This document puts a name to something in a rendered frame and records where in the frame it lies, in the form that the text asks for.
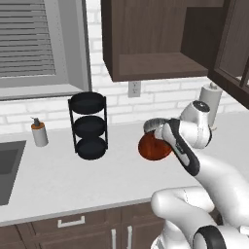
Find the red-brown bowl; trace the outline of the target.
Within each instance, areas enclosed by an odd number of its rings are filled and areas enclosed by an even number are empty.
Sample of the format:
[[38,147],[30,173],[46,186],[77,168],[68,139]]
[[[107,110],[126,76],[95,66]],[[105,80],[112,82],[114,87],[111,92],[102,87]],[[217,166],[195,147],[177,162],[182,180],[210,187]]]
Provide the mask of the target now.
[[138,152],[146,160],[162,160],[171,153],[171,147],[163,140],[157,139],[150,131],[140,139]]

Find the dark wood open cabinet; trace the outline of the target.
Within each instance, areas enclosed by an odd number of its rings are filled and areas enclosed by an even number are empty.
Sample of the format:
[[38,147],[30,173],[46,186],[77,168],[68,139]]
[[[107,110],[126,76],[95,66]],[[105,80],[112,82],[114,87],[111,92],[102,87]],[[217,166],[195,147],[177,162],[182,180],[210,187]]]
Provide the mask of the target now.
[[100,0],[114,82],[205,76],[229,0]]

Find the dark wood cabinet door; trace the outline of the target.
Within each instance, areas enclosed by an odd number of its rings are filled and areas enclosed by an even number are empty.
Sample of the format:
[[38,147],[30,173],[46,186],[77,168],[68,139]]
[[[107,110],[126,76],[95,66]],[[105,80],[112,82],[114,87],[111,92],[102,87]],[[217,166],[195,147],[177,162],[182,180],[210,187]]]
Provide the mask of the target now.
[[223,34],[208,78],[249,110],[249,0],[226,4]]

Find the black three-tier stand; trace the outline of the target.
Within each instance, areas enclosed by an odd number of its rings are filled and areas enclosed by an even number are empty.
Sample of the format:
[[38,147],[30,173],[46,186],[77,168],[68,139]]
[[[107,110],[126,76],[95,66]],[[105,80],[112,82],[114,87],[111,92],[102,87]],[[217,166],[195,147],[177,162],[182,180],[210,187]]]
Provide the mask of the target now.
[[75,153],[84,160],[98,160],[108,149],[107,102],[100,93],[87,91],[68,100]]

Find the white soap dispenser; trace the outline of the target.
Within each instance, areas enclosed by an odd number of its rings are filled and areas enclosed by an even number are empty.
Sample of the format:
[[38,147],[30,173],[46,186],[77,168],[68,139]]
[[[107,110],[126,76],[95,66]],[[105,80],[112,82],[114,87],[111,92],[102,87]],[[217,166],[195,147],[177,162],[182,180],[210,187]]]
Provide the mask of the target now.
[[35,145],[37,147],[45,147],[48,145],[49,139],[45,124],[43,122],[41,122],[38,118],[34,118],[33,124],[31,125],[31,130]]

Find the white paper towel roll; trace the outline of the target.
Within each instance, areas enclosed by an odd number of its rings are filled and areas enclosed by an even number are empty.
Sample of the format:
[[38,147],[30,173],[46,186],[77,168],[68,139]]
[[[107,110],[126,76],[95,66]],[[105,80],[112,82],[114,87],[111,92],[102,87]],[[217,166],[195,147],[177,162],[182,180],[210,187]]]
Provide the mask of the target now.
[[199,100],[205,102],[210,108],[208,114],[208,123],[210,127],[214,125],[222,92],[223,90],[213,82],[201,87]]

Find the dark wood drawer front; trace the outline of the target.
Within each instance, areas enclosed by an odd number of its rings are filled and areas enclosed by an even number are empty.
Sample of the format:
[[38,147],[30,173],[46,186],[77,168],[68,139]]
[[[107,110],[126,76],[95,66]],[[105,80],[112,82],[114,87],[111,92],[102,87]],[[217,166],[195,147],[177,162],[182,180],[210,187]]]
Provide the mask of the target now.
[[[61,228],[57,227],[57,220],[62,220],[63,222],[77,221],[85,216],[86,223],[83,225]],[[102,225],[113,225],[121,221],[121,209],[120,208],[110,208],[104,210],[91,211],[86,213],[79,213],[74,215],[62,216],[52,219],[40,220],[29,223],[30,231],[38,236],[45,234],[52,234],[60,231],[66,230],[78,230],[84,228],[90,228],[93,226],[102,226]]]

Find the dark wood cupboard door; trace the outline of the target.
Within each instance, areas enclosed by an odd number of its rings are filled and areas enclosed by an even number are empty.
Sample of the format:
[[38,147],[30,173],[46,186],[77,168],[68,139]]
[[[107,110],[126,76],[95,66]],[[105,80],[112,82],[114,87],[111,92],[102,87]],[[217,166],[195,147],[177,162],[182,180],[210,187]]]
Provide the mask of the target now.
[[164,220],[152,211],[151,203],[139,203],[122,208],[122,249],[127,246],[127,227],[132,226],[132,248],[151,249],[163,229]]
[[117,249],[122,249],[118,227],[65,232],[35,240],[37,249],[112,249],[111,229],[116,229]]

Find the grey sink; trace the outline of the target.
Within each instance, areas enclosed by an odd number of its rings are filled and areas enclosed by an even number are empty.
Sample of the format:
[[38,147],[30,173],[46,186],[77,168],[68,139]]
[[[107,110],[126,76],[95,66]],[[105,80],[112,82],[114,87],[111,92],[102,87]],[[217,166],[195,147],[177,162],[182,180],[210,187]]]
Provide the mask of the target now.
[[0,143],[0,206],[9,203],[26,141]]

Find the window with grey blinds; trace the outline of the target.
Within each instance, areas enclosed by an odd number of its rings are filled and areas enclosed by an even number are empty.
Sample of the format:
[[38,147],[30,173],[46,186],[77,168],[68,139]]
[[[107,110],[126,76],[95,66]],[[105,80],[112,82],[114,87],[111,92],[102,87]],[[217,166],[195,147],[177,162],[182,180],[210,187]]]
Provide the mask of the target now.
[[0,100],[89,90],[86,0],[0,0]]

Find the dark wood cupboard front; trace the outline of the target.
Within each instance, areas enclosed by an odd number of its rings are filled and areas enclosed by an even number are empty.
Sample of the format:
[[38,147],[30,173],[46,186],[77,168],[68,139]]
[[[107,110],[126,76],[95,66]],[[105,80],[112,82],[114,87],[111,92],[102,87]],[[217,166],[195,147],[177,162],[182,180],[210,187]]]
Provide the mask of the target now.
[[37,249],[26,224],[0,227],[0,249]]

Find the grey wall outlet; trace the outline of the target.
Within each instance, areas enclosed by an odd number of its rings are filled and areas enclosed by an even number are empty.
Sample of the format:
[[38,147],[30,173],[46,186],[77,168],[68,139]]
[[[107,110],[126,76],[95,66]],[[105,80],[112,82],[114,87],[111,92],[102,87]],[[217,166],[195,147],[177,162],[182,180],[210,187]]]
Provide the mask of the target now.
[[141,82],[140,81],[129,81],[128,82],[128,96],[139,97],[141,93]]

